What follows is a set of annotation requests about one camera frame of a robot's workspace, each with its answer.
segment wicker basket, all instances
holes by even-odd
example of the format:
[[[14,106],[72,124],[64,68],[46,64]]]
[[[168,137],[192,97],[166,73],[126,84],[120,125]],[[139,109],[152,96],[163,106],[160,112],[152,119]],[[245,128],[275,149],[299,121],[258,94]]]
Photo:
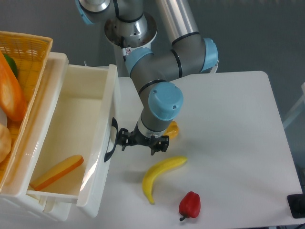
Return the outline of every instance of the wicker basket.
[[[14,122],[8,119],[7,127],[12,137],[12,150],[5,160],[0,163],[0,190],[10,165],[14,161],[52,47],[52,42],[53,40],[48,37],[0,31],[0,50],[16,62],[18,82],[28,103],[28,110],[22,122]]]

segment black cable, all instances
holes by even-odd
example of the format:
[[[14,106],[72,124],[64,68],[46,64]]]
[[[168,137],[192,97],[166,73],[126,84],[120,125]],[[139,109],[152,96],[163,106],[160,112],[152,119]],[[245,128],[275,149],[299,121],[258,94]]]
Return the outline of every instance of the black cable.
[[[300,224],[299,226],[297,226],[295,229],[300,229],[302,226],[304,226],[305,225],[305,223],[303,223],[303,224]]]

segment drawer handle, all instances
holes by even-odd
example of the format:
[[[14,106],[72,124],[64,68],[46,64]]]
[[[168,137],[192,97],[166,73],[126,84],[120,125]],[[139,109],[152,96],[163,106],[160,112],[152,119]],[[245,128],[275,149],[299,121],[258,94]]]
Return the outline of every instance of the drawer handle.
[[[111,126],[113,126],[116,129],[116,136],[115,136],[115,141],[114,141],[114,146],[113,149],[110,152],[107,152],[104,157],[104,162],[108,161],[110,157],[113,155],[115,151],[115,147],[118,143],[118,136],[119,136],[119,127],[118,127],[118,122],[115,120],[115,118],[112,118],[112,123]]]

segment white drawer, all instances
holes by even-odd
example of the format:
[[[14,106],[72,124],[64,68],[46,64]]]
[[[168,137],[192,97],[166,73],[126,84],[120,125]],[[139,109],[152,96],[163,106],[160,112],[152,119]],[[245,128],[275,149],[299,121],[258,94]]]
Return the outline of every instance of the white drawer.
[[[110,135],[119,99],[115,65],[108,69],[68,65],[64,54],[50,53],[38,97],[0,197],[15,197],[22,202],[27,195],[29,207],[41,204],[42,199],[44,205],[74,203],[95,217],[110,162],[104,162],[104,156],[115,141],[115,135]],[[84,158],[81,166],[41,191],[29,187],[31,180],[77,154]]]

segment blue joint cap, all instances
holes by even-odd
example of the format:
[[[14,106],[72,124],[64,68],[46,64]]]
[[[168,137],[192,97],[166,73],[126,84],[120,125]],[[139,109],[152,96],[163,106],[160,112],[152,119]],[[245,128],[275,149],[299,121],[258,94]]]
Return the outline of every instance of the blue joint cap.
[[[94,23],[88,19],[88,17],[86,16],[85,12],[83,11],[79,0],[75,0],[75,5],[76,5],[76,7],[78,9],[78,12],[81,15],[82,20],[85,22],[85,24],[86,25],[93,25]]]
[[[158,83],[149,93],[148,106],[154,116],[162,121],[173,120],[181,110],[183,94],[170,82]]]
[[[129,55],[126,56],[126,68],[130,75],[132,72],[133,67],[136,63],[145,55],[152,53],[151,49],[149,48],[137,48],[133,50]]]
[[[203,40],[205,42],[205,60],[201,72],[209,68],[213,68],[218,61],[218,51],[216,44],[211,38],[204,38]]]

